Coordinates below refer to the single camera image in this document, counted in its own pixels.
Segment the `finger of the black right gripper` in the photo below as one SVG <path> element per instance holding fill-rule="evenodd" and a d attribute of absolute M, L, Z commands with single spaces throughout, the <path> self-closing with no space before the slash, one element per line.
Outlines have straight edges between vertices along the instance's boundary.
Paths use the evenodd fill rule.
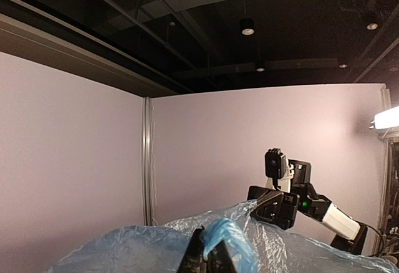
<path fill-rule="evenodd" d="M 281 208 L 283 197 L 283 192 L 269 189 L 258 197 L 255 211 L 260 211 L 262 209 L 277 211 Z"/>

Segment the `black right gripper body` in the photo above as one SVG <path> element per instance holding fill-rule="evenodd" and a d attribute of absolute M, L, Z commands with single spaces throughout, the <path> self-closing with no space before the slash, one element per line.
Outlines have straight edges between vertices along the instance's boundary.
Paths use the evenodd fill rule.
<path fill-rule="evenodd" d="M 260 186 L 250 186 L 248 191 L 248 200 L 256 200 L 260 195 L 265 193 L 267 188 L 262 188 Z M 262 209 L 260 211 L 251 211 L 250 216 L 255 220 L 268 223 L 280 227 L 283 230 L 290 229 L 296 220 L 297 210 L 298 210 L 298 195 L 284 193 L 281 208 L 277 211 L 268 211 Z"/>

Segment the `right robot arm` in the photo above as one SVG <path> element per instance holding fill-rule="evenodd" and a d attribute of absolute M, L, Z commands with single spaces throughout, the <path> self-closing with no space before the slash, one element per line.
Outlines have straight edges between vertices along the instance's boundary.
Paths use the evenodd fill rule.
<path fill-rule="evenodd" d="M 334 232 L 332 247 L 360 255 L 368 227 L 346 215 L 326 196 L 316 193 L 310 183 L 310 163 L 289 160 L 288 164 L 289 176 L 278 181 L 281 189 L 276 190 L 271 179 L 265 187 L 249 187 L 247 199 L 257 201 L 251 217 L 287 230 L 294 226 L 297 214 L 301 213 Z M 287 185 L 290 190 L 283 192 Z"/>

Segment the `blue plastic trash bag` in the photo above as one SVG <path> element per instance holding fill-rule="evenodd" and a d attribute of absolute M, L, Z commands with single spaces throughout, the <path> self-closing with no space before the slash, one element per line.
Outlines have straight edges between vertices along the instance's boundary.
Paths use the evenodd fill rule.
<path fill-rule="evenodd" d="M 127 226 L 90 240 L 50 267 L 51 272 L 176 272 L 197 228 L 199 255 L 227 246 L 238 272 L 397 272 L 385 259 L 355 256 L 250 216 L 255 201 L 207 211 L 162 226 Z"/>

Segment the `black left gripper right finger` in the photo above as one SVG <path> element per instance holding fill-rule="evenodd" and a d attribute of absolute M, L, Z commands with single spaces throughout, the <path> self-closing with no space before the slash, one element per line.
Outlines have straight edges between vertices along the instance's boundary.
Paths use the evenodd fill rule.
<path fill-rule="evenodd" d="M 208 273 L 237 273 L 231 260 L 228 248 L 224 241 L 221 241 L 209 254 L 207 260 Z"/>

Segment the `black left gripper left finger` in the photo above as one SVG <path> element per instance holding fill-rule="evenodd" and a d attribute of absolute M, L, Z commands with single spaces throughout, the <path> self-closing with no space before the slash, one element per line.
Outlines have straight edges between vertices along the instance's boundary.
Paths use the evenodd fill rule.
<path fill-rule="evenodd" d="M 204 273 L 206 272 L 206 261 L 203 257 L 204 227 L 195 229 L 188 243 L 183 258 L 179 264 L 177 273 Z"/>

